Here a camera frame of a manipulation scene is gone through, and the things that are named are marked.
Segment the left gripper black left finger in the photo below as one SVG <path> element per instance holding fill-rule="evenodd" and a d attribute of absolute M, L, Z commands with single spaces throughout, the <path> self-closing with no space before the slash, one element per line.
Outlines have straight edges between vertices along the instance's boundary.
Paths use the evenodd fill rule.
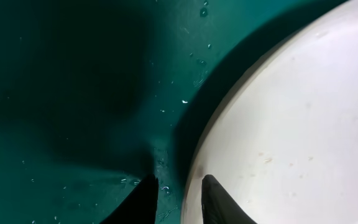
<path fill-rule="evenodd" d="M 100 224 L 154 224 L 158 190 L 158 178 L 148 175 Z"/>

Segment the white plate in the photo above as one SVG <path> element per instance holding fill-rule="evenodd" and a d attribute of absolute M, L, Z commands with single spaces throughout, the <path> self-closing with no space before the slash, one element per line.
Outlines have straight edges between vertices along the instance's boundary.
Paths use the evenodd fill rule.
<path fill-rule="evenodd" d="M 182 223 L 203 223 L 208 174 L 256 223 L 358 223 L 358 0 L 237 81 L 198 143 Z"/>

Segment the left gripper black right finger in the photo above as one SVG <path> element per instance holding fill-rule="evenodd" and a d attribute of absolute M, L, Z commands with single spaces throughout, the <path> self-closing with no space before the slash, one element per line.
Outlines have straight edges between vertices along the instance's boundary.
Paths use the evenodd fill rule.
<path fill-rule="evenodd" d="M 201 186 L 204 224 L 256 224 L 213 175 L 206 175 Z"/>

